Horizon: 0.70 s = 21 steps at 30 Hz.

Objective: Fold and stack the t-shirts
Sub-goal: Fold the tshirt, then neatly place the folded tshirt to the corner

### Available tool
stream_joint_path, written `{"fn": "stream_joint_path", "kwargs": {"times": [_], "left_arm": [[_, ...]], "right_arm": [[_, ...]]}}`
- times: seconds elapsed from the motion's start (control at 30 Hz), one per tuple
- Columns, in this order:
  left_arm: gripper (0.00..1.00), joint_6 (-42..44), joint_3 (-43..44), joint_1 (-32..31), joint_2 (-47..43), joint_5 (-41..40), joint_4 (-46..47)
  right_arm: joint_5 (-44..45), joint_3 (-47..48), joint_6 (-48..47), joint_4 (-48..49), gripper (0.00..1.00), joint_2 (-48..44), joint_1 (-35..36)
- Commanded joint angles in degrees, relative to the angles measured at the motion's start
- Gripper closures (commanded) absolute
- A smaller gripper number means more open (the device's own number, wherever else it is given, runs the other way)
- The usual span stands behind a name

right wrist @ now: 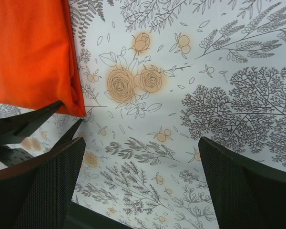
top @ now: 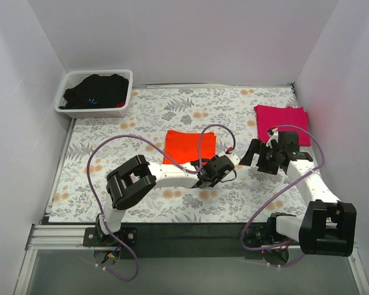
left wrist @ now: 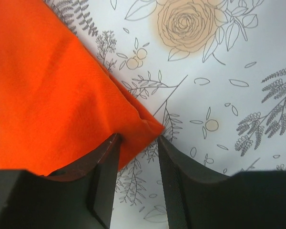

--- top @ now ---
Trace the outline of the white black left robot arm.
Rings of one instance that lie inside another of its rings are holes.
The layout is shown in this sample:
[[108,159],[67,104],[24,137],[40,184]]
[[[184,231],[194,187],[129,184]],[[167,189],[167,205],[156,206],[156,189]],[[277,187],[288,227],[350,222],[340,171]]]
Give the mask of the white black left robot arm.
[[153,189],[183,187],[188,189],[214,187],[240,162],[234,154],[216,155],[203,164],[185,163],[183,168],[169,164],[147,162],[143,155],[136,155],[107,176],[108,197],[104,213],[96,219],[97,236],[104,240],[109,232],[121,229],[125,211],[137,205]]

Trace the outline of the orange t shirt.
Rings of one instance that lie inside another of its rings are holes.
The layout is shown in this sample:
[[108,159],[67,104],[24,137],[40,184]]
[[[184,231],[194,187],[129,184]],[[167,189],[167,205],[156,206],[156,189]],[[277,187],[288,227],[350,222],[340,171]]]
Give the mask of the orange t shirt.
[[[165,153],[179,164],[199,159],[198,143],[200,133],[182,133],[169,130],[165,137]],[[211,159],[216,153],[216,135],[213,132],[204,133],[201,142],[201,156]]]

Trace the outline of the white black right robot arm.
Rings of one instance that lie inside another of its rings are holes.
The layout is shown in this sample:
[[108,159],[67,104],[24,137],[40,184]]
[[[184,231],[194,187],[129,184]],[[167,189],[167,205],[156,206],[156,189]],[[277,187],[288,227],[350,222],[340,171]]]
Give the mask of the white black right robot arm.
[[240,161],[243,166],[259,156],[258,171],[275,175],[279,170],[293,181],[307,208],[303,217],[273,213],[259,226],[247,225],[241,240],[246,247],[297,242],[304,254],[348,257],[354,249],[357,210],[332,193],[318,174],[319,166],[299,146],[297,132],[270,130],[267,143],[253,139]]

